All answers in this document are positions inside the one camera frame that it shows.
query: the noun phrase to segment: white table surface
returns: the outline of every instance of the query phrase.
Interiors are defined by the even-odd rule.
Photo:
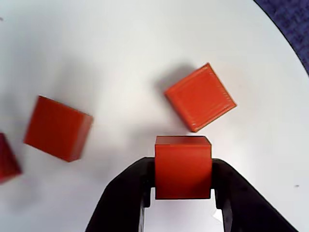
[[[309,78],[252,0],[0,1],[0,129],[24,174],[0,186],[0,231],[83,232],[107,183],[187,133],[162,86],[210,62],[238,104],[203,128],[299,231],[308,231]],[[84,156],[22,143],[36,96],[94,116]],[[221,232],[214,201],[155,201],[146,232]]]

